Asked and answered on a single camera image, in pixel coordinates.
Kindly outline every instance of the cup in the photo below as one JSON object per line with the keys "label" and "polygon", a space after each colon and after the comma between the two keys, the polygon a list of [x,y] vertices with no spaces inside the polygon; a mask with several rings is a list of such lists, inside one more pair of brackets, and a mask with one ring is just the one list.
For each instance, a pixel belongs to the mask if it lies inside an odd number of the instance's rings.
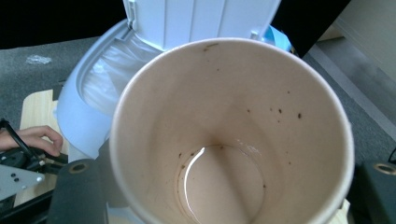
{"label": "cup", "polygon": [[114,175],[147,223],[325,223],[353,166],[346,113],[292,54],[215,38],[171,49],[125,88]]}

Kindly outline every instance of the lid hinge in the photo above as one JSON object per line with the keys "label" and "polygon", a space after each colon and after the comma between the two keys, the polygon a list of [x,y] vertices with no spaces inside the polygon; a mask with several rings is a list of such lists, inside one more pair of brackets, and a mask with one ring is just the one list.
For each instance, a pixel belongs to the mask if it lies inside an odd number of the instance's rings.
{"label": "lid hinge", "polygon": [[136,1],[135,0],[124,0],[126,16],[128,17],[128,28],[137,30],[136,22]]}

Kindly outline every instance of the inner cup wall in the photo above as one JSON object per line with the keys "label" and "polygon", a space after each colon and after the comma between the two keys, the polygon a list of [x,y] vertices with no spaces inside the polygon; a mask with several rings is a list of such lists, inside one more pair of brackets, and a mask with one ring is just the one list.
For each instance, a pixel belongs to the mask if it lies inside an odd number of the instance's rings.
{"label": "inner cup wall", "polygon": [[110,140],[117,179],[143,219],[191,222],[175,193],[177,172],[211,145],[238,147],[258,164],[266,193],[257,223],[309,222],[329,209],[349,143],[343,111],[318,74],[237,40],[165,54],[127,86]]}

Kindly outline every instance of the person's hand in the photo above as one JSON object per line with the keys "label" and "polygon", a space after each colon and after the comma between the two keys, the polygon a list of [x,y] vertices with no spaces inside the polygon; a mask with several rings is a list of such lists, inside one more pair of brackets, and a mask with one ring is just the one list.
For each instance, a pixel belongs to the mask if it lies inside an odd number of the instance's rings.
{"label": "person's hand", "polygon": [[[59,156],[61,153],[64,139],[50,126],[36,126],[16,131],[22,141],[29,147],[36,147],[45,150],[52,156]],[[0,151],[18,147],[18,144],[7,131],[0,132]]]}

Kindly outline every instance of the open white lid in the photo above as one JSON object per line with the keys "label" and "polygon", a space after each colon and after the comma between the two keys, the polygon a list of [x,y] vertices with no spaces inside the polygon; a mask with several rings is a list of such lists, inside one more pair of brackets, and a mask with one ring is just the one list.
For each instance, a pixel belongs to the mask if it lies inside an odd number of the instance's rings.
{"label": "open white lid", "polygon": [[159,50],[214,37],[262,40],[280,0],[123,0],[130,28]]}

